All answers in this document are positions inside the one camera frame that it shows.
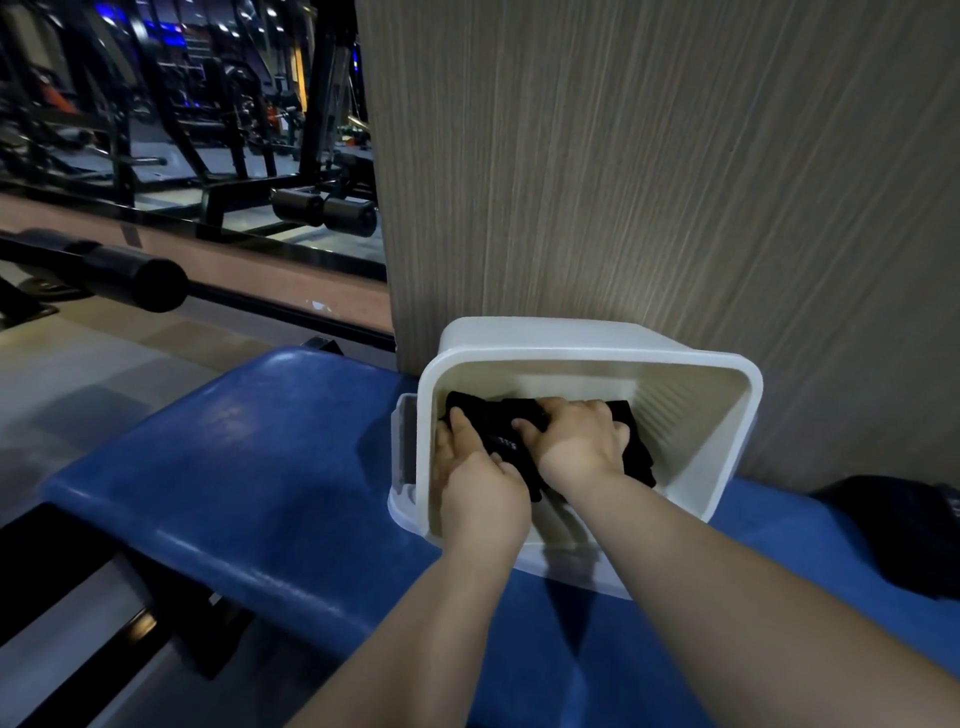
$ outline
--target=dark cloth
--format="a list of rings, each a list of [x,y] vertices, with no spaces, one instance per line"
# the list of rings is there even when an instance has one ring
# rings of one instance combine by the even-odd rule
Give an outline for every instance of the dark cloth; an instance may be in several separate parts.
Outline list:
[[[960,491],[856,475],[816,497],[856,523],[887,581],[922,595],[960,599]]]
[[[653,488],[657,485],[651,467],[653,458],[650,452],[640,441],[639,431],[636,428],[634,415],[630,404],[625,400],[607,402],[615,422],[620,422],[630,428],[630,442],[623,451],[623,472],[641,483]],[[534,464],[530,452],[523,445],[520,434],[514,430],[511,423],[515,419],[528,421],[540,432],[545,432],[550,425],[550,417],[536,400],[506,399],[487,401],[463,392],[450,392],[446,396],[446,413],[444,422],[450,424],[450,409],[460,407],[470,424],[480,435],[483,446],[490,454],[495,452],[504,462],[513,465],[523,482],[530,491],[530,499],[537,502],[548,486],[543,482],[537,466]]]

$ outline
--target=hand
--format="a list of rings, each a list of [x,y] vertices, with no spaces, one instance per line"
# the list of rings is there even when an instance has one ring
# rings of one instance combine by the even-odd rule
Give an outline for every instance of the hand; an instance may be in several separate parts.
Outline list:
[[[530,492],[514,466],[487,455],[459,407],[450,428],[437,424],[433,483],[442,493],[444,554],[512,568],[530,532]]]
[[[514,420],[513,426],[547,485],[572,502],[598,474],[623,474],[630,428],[613,421],[606,402],[561,397],[537,401],[550,416],[546,432],[526,420]]]

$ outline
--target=blue bench cushion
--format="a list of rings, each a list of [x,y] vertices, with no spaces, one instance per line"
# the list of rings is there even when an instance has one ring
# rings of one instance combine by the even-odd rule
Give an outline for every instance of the blue bench cushion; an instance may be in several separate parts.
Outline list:
[[[439,551],[396,526],[390,414],[416,382],[342,356],[270,352],[52,477],[60,507],[346,657]],[[897,589],[849,522],[733,480],[713,524],[960,675],[960,603]],[[632,602],[515,571],[471,721],[710,725]]]

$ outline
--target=white plastic basket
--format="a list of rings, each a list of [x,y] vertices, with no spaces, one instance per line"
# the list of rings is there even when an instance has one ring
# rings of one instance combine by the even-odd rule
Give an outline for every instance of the white plastic basket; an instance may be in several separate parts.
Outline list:
[[[406,527],[415,516],[417,532],[441,542],[430,464],[435,422],[450,391],[485,399],[627,400],[654,459],[656,490],[708,521],[744,448],[762,389],[759,370],[744,357],[693,350],[636,324],[458,319],[444,330],[437,356],[420,377],[416,487],[401,499]],[[589,530],[556,498],[534,504],[534,524],[516,567],[626,596]]]

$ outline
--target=forearm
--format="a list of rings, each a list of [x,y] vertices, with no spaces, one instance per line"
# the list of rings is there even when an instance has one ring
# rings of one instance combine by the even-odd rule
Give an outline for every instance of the forearm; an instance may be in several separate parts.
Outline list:
[[[571,503],[719,724],[960,724],[945,672],[630,478]]]
[[[423,573],[289,728],[462,726],[510,575],[445,554]]]

